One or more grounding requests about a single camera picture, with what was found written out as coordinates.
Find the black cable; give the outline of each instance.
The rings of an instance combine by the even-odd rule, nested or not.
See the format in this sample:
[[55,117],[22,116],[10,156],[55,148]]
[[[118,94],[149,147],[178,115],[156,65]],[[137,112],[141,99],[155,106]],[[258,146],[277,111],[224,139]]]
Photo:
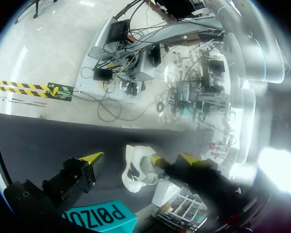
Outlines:
[[[95,101],[95,102],[99,102],[99,105],[98,105],[98,107],[97,107],[97,114],[98,114],[98,117],[99,117],[99,119],[100,120],[102,120],[102,121],[104,121],[104,122],[113,122],[113,121],[116,121],[117,119],[119,119],[119,120],[123,120],[123,121],[135,121],[135,120],[137,120],[137,119],[139,119],[140,117],[142,117],[143,116],[143,114],[145,114],[145,112],[147,111],[147,109],[152,105],[152,104],[154,104],[155,102],[152,102],[152,103],[150,103],[145,109],[144,109],[144,111],[143,112],[141,112],[137,117],[135,117],[135,118],[133,118],[133,119],[125,119],[125,118],[121,118],[120,117],[120,115],[121,115],[121,113],[122,113],[122,109],[123,109],[123,107],[122,107],[122,105],[121,105],[121,103],[120,103],[120,100],[112,100],[112,99],[109,99],[109,100],[105,100],[105,97],[106,97],[106,95],[108,94],[108,92],[106,91],[106,93],[105,93],[105,95],[103,96],[103,98],[101,99],[101,100],[98,100],[98,99],[96,99],[95,97],[93,97],[93,96],[91,96],[91,95],[89,95],[89,94],[87,94],[87,93],[84,93],[84,92],[80,92],[80,93],[82,93],[82,94],[85,94],[85,95],[87,95],[87,96],[89,96],[90,98],[92,98],[93,100],[89,100],[89,99],[84,99],[84,98],[82,98],[82,97],[79,97],[79,96],[76,96],[76,95],[73,95],[72,94],[72,96],[74,96],[74,97],[77,97],[77,98],[79,98],[79,99],[82,99],[82,100],[89,100],[89,101]],[[120,105],[120,113],[116,116],[115,114],[113,114],[102,102],[103,101],[113,101],[113,102],[117,102],[119,105]],[[113,117],[115,117],[115,119],[112,119],[112,120],[105,120],[105,119],[103,119],[101,116],[100,116],[100,114],[99,114],[99,107],[100,106],[102,106],[110,115],[112,115]]]
[[174,50],[174,49],[175,49],[176,47],[178,47],[178,46],[179,46],[179,45],[174,46],[174,47],[173,47],[171,50],[169,50],[167,53],[171,52],[172,50]]
[[[211,50],[209,50],[208,52],[211,52],[212,50],[214,50],[223,40],[223,36],[221,38],[221,40],[219,41],[218,44],[216,44]],[[188,73],[190,72],[190,70],[193,68],[193,66],[201,59],[202,57],[198,58],[192,65],[191,67],[188,69],[188,71],[185,73],[185,76],[184,76],[184,79],[183,81],[185,80],[186,76],[188,75]]]
[[130,30],[131,19],[134,16],[134,14],[138,11],[138,9],[142,6],[142,4],[144,4],[144,3],[145,3],[145,1],[142,1],[142,3],[139,6],[137,6],[137,8],[134,10],[134,12],[132,13],[132,15],[130,16],[129,25],[128,25],[128,31],[130,32],[130,34],[131,34],[131,30]]
[[[183,19],[180,19],[178,20],[180,22],[186,22],[186,23],[191,23],[191,24],[197,24],[197,25],[200,25],[200,26],[204,26],[204,27],[209,27],[207,25],[202,25],[202,24],[198,24],[198,23],[193,23],[193,22],[190,22],[190,21],[183,21]],[[172,24],[165,24],[162,28],[160,28],[159,30],[157,30],[156,32],[154,32],[151,36],[149,36],[146,40],[148,40],[150,37],[152,37],[153,35],[155,35],[157,32],[159,32],[160,30],[162,30],[164,27],[168,26],[168,25],[172,25]],[[140,41],[140,42],[145,42],[145,43],[157,43],[157,42],[154,42],[154,41],[146,41],[146,40],[138,40],[136,39],[135,37],[133,37],[136,41]]]
[[219,30],[218,28],[215,28],[215,27],[209,26],[209,25],[207,25],[207,24],[191,22],[191,21],[188,21],[188,20],[186,20],[186,19],[183,19],[183,21],[185,21],[185,22],[187,22],[187,23],[196,24],[196,25],[199,25],[199,26],[203,26],[203,27],[207,27],[207,28],[213,28],[213,29],[215,29],[215,30],[221,31],[221,30]]
[[119,13],[117,13],[116,16],[114,16],[115,19],[119,19],[122,15],[124,15],[131,7],[133,7],[134,5],[136,5],[138,2],[140,2],[141,0],[134,0],[133,2],[127,4],[126,7],[124,7],[124,9],[122,9]]

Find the white floor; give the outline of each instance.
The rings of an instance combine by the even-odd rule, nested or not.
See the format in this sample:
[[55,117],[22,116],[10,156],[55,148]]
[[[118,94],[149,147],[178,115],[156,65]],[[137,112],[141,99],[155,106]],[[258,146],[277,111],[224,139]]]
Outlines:
[[[0,80],[18,83],[47,85],[48,82],[74,86],[80,65],[101,24],[116,15],[130,0],[43,0],[39,4],[39,16],[33,19],[34,6],[26,11],[14,24],[14,19],[0,36]],[[136,8],[130,9],[121,19],[128,19]],[[144,28],[162,22],[161,17],[148,9],[146,4],[134,15],[131,27]],[[179,46],[173,51],[182,50]],[[169,66],[169,73],[176,68],[174,54],[164,58],[156,72],[156,79],[147,83],[138,105],[125,105],[121,117],[134,119],[153,102],[155,97],[168,90],[164,82],[163,65]],[[115,103],[104,102],[116,115],[119,111]],[[73,98],[71,102],[17,93],[0,91],[0,113],[26,117],[41,117],[51,120],[106,125],[115,127],[196,129],[197,125],[186,119],[176,124],[165,124],[164,117],[152,104],[146,113],[135,121],[106,123],[97,116],[97,102]],[[106,119],[114,119],[99,110]]]

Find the electronic equipment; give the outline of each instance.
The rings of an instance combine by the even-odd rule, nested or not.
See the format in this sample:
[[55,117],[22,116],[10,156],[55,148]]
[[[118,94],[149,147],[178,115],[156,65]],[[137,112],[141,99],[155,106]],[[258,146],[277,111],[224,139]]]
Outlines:
[[140,52],[137,64],[129,72],[129,75],[137,81],[147,81],[154,79],[154,60],[153,55],[149,50]]
[[190,0],[156,0],[159,5],[166,7],[167,13],[175,18],[185,18],[192,16],[195,11]]
[[211,60],[209,61],[209,68],[220,73],[225,72],[223,61]]
[[127,86],[127,94],[136,96],[138,94],[139,86],[135,82],[130,82]]
[[113,77],[113,71],[111,69],[94,68],[94,80],[98,81],[110,81]]
[[156,44],[154,46],[154,48],[151,51],[151,54],[153,56],[153,65],[154,67],[157,67],[159,64],[162,63],[160,44]]
[[112,23],[110,25],[106,43],[127,40],[129,22],[130,20],[127,19],[120,22]]

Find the tripod leg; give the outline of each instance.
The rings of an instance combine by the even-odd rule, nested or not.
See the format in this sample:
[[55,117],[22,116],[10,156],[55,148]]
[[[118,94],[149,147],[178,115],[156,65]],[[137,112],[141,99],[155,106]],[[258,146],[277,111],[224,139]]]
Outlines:
[[38,8],[39,8],[39,1],[37,1],[35,3],[35,15],[33,16],[33,18],[37,18],[38,17]]

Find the wire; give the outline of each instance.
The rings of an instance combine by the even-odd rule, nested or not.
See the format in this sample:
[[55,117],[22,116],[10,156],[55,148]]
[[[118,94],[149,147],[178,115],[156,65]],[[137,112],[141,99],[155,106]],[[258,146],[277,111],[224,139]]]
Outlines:
[[215,27],[212,27],[212,26],[209,26],[207,24],[203,24],[203,23],[195,23],[195,22],[192,22],[192,21],[188,21],[186,19],[182,19],[183,21],[187,22],[187,23],[191,23],[191,24],[196,24],[196,25],[199,25],[199,26],[203,26],[203,27],[207,27],[207,28],[213,28],[215,30],[218,30],[218,31],[221,31],[219,30],[218,28],[215,28]]
[[[222,40],[223,40],[223,37],[221,38],[221,40],[220,40],[220,42],[218,43],[218,44],[216,44],[211,50],[209,50],[208,52],[211,52],[212,50],[214,50],[221,42],[222,42]],[[201,59],[201,57],[200,58],[198,58],[192,65],[191,65],[191,67],[188,69],[188,71],[185,73],[185,76],[184,76],[184,79],[183,79],[183,81],[185,80],[185,78],[186,78],[186,76],[188,75],[188,73],[190,72],[190,70],[193,68],[193,66],[199,61]]]
[[173,48],[172,48],[171,50],[169,50],[167,53],[171,52],[172,50],[174,50],[174,49],[175,49],[176,47],[178,47],[178,46],[179,46],[179,45],[173,47]]
[[147,27],[149,27],[149,24],[147,23],[147,18],[148,18],[147,12],[148,12],[148,10],[149,10],[149,8],[150,8],[151,0],[148,0],[148,1],[149,1],[149,6],[147,7],[147,10],[146,10],[146,20],[145,20],[145,22],[146,22],[146,26],[147,26]]
[[131,19],[132,19],[132,17],[134,16],[134,14],[138,11],[138,9],[142,6],[142,4],[144,4],[144,2],[145,1],[142,1],[142,3],[139,5],[139,6],[137,6],[137,8],[134,10],[134,12],[131,14],[131,16],[130,16],[130,19],[129,19],[129,25],[128,25],[128,31],[130,32],[130,34],[131,34],[131,30],[130,30],[130,23],[131,23]]
[[85,69],[85,68],[90,69],[91,71],[93,71],[93,69],[90,68],[90,67],[82,67],[82,68],[81,68],[81,77],[84,78],[84,79],[90,79],[90,78],[93,78],[94,75],[93,75],[93,76],[89,76],[89,77],[84,77],[84,76],[83,76],[82,71],[83,71],[83,69]]
[[131,59],[131,61],[130,62],[128,62],[127,63],[127,65],[120,71],[120,72],[118,72],[116,75],[115,75],[115,77],[114,77],[114,79],[113,79],[113,81],[112,81],[112,83],[110,84],[110,86],[107,86],[106,88],[104,88],[103,90],[104,91],[106,91],[106,90],[108,90],[113,84],[115,85],[115,80],[116,80],[116,78],[117,78],[117,76],[120,74],[120,73],[122,73],[130,64],[131,64],[131,62],[134,60],[134,58],[136,57],[136,54],[132,57],[132,59]]

